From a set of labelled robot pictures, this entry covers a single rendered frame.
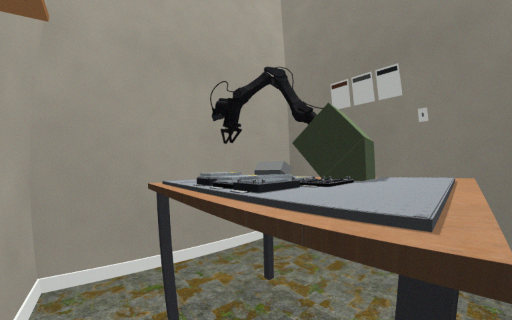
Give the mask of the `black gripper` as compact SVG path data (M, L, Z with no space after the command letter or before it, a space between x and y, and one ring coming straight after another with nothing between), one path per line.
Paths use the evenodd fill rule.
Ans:
M221 134L222 134L222 137L223 137L223 142L225 144L227 144L228 140L230 141L230 143L233 143L234 140L237 138L237 136L242 131L242 129L238 128L238 127L241 127L241 124L237 124L238 121L239 121L239 114L236 113L235 122L228 121L228 122L223 124L223 126L226 127L226 128L228 126L228 129L221 129ZM234 138L232 140L231 136L232 136L234 131L236 131L237 133L236 133L236 135L234 136ZM229 134L229 137L227 138L227 140L225 140L224 132Z

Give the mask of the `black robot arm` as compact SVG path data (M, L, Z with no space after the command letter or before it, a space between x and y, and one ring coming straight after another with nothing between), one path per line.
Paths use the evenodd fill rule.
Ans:
M265 67L264 72L258 78L250 84L236 89L233 92L233 98L220 98L216 102L214 113L212 113L213 121L224 118L223 123L228 121L235 122L236 113L240 114L242 106L246 104L246 102L248 102L256 92L269 84L282 92L296 121L310 124L310 122L317 116L317 114L313 112L312 107L306 106L305 102L298 98L297 94L289 84L285 70L274 67Z

